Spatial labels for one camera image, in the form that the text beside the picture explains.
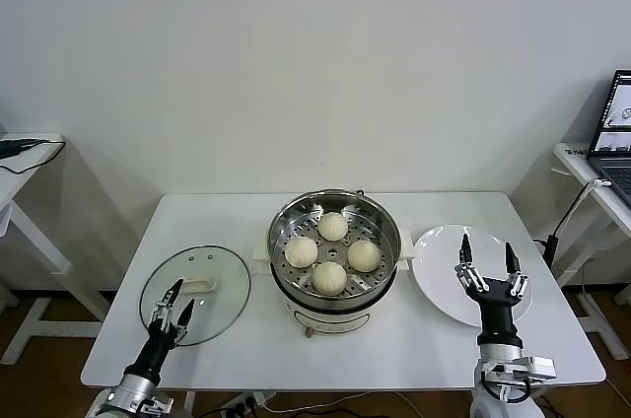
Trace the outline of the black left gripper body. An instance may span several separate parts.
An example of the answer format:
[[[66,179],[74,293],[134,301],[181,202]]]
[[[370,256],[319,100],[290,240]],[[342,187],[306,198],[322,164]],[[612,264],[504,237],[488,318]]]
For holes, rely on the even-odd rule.
[[[174,349],[174,325],[169,323],[167,331],[163,331],[162,322],[155,320],[150,324],[148,334],[149,337],[137,359],[126,367],[124,374],[146,379],[152,384],[159,384],[161,369],[169,352]]]

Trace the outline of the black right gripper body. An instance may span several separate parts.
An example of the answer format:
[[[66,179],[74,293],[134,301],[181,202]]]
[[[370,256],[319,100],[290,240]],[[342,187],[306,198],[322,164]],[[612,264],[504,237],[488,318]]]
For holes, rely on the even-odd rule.
[[[479,292],[474,285],[465,288],[466,295],[480,310],[481,333],[477,344],[523,346],[514,324],[512,308],[521,300],[510,295],[512,286],[508,280],[485,278],[488,291]]]

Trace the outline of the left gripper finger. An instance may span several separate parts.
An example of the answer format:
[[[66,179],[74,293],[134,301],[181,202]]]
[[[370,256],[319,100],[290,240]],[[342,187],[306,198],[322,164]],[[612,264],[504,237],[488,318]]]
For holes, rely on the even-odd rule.
[[[182,310],[175,324],[171,325],[170,336],[173,342],[180,342],[187,334],[194,308],[194,300],[191,299]]]
[[[173,315],[173,305],[179,294],[183,279],[179,278],[166,291],[164,296],[156,302],[156,306],[152,312],[151,322],[158,321],[160,325],[170,325]]]

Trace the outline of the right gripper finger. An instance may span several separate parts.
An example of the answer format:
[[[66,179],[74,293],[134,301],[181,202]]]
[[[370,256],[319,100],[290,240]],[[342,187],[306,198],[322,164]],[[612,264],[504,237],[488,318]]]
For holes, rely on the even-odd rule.
[[[476,291],[483,293],[487,291],[487,283],[473,265],[472,250],[468,234],[462,236],[461,246],[458,252],[458,264],[455,266],[455,272],[465,292]]]
[[[509,282],[509,295],[522,298],[525,294],[528,277],[523,275],[519,258],[510,243],[505,243],[506,267]]]

